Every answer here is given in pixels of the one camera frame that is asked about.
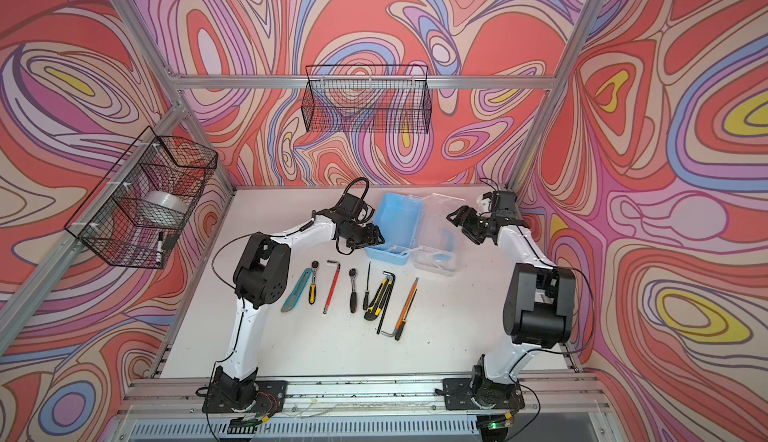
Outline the blue plastic tool box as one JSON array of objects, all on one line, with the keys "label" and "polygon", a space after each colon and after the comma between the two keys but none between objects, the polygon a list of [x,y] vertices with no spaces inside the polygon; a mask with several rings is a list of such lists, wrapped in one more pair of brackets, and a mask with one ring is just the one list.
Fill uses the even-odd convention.
[{"label": "blue plastic tool box", "polygon": [[410,262],[421,270],[454,275],[463,240],[447,216],[465,204],[464,198],[442,193],[384,193],[373,218],[384,242],[368,247],[366,254],[390,265]]}]

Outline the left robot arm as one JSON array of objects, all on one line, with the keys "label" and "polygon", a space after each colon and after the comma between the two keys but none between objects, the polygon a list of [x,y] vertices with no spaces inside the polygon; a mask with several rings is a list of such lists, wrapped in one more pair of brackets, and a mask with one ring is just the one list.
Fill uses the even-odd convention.
[{"label": "left robot arm", "polygon": [[270,305],[288,286],[293,255],[330,241],[350,251],[385,242],[372,222],[375,209],[365,201],[369,188],[367,178],[355,178],[334,206],[313,212],[308,222],[283,233],[250,234],[232,275],[238,299],[235,327],[226,355],[213,364],[204,413],[247,412],[257,401],[259,348]]}]

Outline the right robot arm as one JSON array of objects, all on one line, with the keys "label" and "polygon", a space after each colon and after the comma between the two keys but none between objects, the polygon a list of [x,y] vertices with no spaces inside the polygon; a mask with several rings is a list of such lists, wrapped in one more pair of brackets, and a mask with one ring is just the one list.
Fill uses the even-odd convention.
[{"label": "right robot arm", "polygon": [[521,370],[538,354],[570,340],[576,306],[576,270],[557,266],[536,246],[510,190],[484,193],[480,208],[469,205],[446,219],[473,243],[493,242],[514,263],[501,317],[505,336],[479,357],[467,379],[445,378],[435,393],[450,411],[525,407]]}]

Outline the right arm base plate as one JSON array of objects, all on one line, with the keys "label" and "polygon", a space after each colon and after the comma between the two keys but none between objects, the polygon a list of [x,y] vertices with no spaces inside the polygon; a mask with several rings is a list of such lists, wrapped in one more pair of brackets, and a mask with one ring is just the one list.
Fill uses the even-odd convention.
[{"label": "right arm base plate", "polygon": [[449,411],[506,409],[517,413],[526,406],[518,384],[500,384],[487,379],[473,386],[468,377],[444,378],[442,387],[435,392],[443,397]]}]

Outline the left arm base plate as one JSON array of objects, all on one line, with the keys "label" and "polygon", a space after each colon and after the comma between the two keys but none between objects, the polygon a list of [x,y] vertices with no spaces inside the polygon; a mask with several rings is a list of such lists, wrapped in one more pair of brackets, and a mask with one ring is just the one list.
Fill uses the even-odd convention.
[{"label": "left arm base plate", "polygon": [[274,415],[283,410],[286,380],[214,381],[204,397],[205,414]]}]

